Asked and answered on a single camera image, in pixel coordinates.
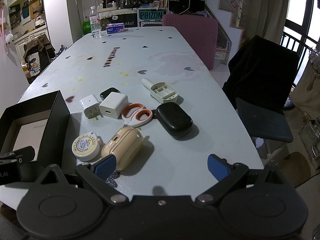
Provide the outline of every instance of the cartoon print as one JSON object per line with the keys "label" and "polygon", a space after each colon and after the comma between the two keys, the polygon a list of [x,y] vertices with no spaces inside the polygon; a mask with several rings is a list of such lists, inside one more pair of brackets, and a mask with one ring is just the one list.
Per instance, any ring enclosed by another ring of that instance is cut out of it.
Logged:
{"label": "cartoon print", "polygon": [[36,58],[33,58],[32,60],[30,60],[29,64],[30,64],[30,70],[29,72],[32,74],[35,74],[37,72],[40,72],[41,68],[40,65],[38,65],[36,62]]}

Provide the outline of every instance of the pink chair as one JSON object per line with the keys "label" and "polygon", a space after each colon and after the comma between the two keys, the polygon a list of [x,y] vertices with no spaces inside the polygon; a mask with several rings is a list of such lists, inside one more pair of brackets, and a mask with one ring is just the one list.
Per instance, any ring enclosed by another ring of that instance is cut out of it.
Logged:
{"label": "pink chair", "polygon": [[165,14],[162,25],[175,27],[206,67],[213,69],[218,36],[217,20],[194,15]]}

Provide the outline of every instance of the green bag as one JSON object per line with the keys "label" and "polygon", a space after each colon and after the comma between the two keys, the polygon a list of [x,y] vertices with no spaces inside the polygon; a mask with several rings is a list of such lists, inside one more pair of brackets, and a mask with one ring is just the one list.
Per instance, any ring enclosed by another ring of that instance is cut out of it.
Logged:
{"label": "green bag", "polygon": [[82,24],[82,32],[84,35],[91,33],[90,21],[83,22]]}

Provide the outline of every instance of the beige earbuds case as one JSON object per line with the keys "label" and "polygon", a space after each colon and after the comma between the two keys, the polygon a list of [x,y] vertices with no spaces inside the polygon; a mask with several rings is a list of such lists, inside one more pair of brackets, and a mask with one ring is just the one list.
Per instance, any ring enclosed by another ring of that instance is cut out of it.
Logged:
{"label": "beige earbuds case", "polygon": [[122,171],[131,163],[140,151],[143,144],[143,136],[138,129],[123,127],[108,141],[101,151],[104,158],[113,154],[117,160],[117,171]]}

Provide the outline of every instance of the white table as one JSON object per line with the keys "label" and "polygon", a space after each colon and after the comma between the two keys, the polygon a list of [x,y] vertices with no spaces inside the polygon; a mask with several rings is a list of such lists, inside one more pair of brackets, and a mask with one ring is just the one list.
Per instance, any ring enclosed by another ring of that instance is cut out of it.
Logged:
{"label": "white table", "polygon": [[[109,67],[110,52],[120,47]],[[122,119],[87,119],[79,100],[115,87],[129,102],[155,109],[159,102],[141,84],[142,78],[167,82],[179,91],[181,108],[195,127],[185,138],[172,138],[158,120],[142,127],[145,146],[116,179],[117,190],[133,195],[191,195],[194,199],[217,180],[207,168],[207,158],[216,154],[229,163],[241,162],[262,169],[259,155],[236,111],[197,54],[174,27],[129,28],[123,33],[93,39],[89,34],[63,52],[27,89],[20,101],[61,90],[69,119],[62,168],[74,168],[73,140],[95,131],[107,142],[123,126]],[[30,184],[0,187],[0,201],[17,208]]]}

